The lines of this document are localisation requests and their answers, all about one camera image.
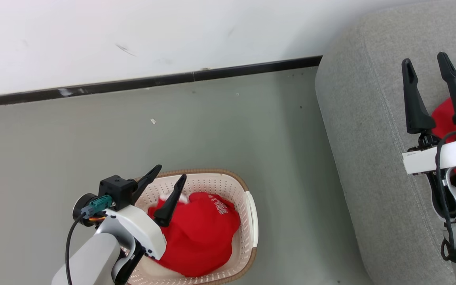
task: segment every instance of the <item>black baseboard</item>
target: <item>black baseboard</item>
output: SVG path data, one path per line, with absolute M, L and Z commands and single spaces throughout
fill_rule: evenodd
M 21 92 L 0 96 L 0 105 L 11 105 L 33 101 L 43 101 L 65 97 L 82 96 L 88 94 L 98 94 L 123 90 L 148 88 L 178 83 L 188 83 L 211 79 L 220 79 L 233 76 L 258 74 L 264 72 L 276 72 L 281 70 L 293 70 L 303 67 L 316 67 L 319 65 L 321 56 L 305 57 L 272 63 L 259 63 L 257 65 L 242 65 L 213 70 L 201 70 L 181 74 L 170 74 L 165 76 L 154 76 L 141 79 L 95 83 L 82 86 L 72 86 L 65 88 L 46 89 L 30 92 Z

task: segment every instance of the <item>gray floor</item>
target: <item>gray floor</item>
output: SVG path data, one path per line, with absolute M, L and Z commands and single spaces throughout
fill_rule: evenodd
M 48 284 L 76 199 L 158 163 L 226 168 L 248 184 L 258 256 L 234 284 L 371 284 L 314 77 L 305 68 L 0 106 L 0 284 Z M 78 228 L 72 250 L 91 234 Z

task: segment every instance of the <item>black cylindrical component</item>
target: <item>black cylindrical component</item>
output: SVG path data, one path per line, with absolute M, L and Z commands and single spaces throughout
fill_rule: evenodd
M 94 195 L 93 193 L 87 193 L 80 197 L 80 199 L 78 199 L 75 203 L 75 207 L 73 208 L 73 219 L 76 220 L 76 218 L 80 216 L 82 208 L 89 205 L 89 203 L 96 200 L 96 198 L 98 198 L 98 196 Z M 79 223 L 86 227 L 91 227 L 94 225 L 94 222 L 91 222 L 88 218 L 81 219 Z

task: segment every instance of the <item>teal connector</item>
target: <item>teal connector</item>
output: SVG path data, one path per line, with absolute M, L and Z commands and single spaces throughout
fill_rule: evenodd
M 100 211 L 110 208 L 110 206 L 112 206 L 112 197 L 105 195 L 91 201 L 88 206 L 82 208 L 81 213 L 84 214 L 84 219 L 87 219 Z

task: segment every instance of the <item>black cable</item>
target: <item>black cable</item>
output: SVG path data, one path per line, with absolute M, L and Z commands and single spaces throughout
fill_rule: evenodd
M 66 238 L 66 254 L 65 254 L 65 266 L 66 266 L 66 279 L 68 280 L 68 285 L 72 285 L 71 284 L 71 274 L 70 274 L 70 271 L 69 271 L 69 245 L 70 245 L 70 242 L 71 242 L 71 235 L 73 234 L 73 230 L 75 229 L 76 227 L 76 224 L 78 224 L 78 222 L 80 222 L 80 220 L 84 217 L 84 215 L 79 215 L 76 219 L 75 219 L 75 222 L 73 223 L 73 225 L 71 225 L 71 228 L 70 228 L 70 231 L 68 233 L 68 237 Z
M 449 216 L 449 209 L 447 205 L 447 195 L 445 191 L 445 186 L 443 185 L 442 178 L 441 178 L 441 148 L 443 145 L 446 143 L 447 139 L 451 137 L 452 135 L 456 135 L 456 131 L 453 131 L 451 133 L 448 133 L 445 135 L 437 144 L 437 153 L 436 153 L 436 177 L 437 177 L 437 184 L 439 186 L 439 193 L 441 194 L 441 204 L 443 207 L 443 216 L 445 217 L 446 221 L 446 229 L 448 231 L 448 252 L 450 253 L 453 252 L 455 249 L 455 241 L 453 237 L 453 229 L 451 228 L 451 219 Z

